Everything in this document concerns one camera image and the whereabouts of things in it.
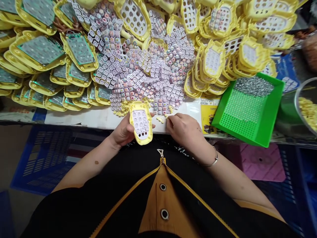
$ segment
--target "hand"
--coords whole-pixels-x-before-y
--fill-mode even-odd
[[[195,154],[195,151],[208,144],[202,134],[200,125],[191,116],[176,113],[174,116],[169,116],[166,122],[166,131],[189,152]]]
[[[130,113],[122,119],[117,128],[108,136],[112,147],[116,150],[120,150],[122,146],[130,143],[134,139],[134,127],[130,124]]]

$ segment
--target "left hand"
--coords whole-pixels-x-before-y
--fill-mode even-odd
[[[130,113],[122,119],[117,128],[110,134],[109,140],[114,149],[121,149],[121,147],[130,143],[134,139],[134,127],[130,124]]]

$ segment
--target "zipper pull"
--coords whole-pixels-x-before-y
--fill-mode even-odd
[[[162,149],[157,149],[157,151],[159,152],[159,154],[161,155],[161,163],[162,164],[165,164],[165,161],[164,161],[164,155],[163,155],[163,151]]]

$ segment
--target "metal grommet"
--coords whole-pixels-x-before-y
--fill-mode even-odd
[[[165,185],[165,184],[163,184],[163,183],[162,183],[162,184],[160,184],[160,186],[159,186],[159,187],[160,187],[160,189],[161,189],[162,191],[165,191],[165,190],[166,190],[166,185]]]
[[[165,209],[162,209],[162,210],[161,210],[161,217],[162,217],[164,220],[168,220],[168,217],[169,217],[168,211],[165,210]]]

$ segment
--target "right hand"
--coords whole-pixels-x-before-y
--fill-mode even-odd
[[[173,139],[186,150],[195,154],[195,151],[206,146],[199,123],[190,115],[176,113],[167,118],[166,131]]]

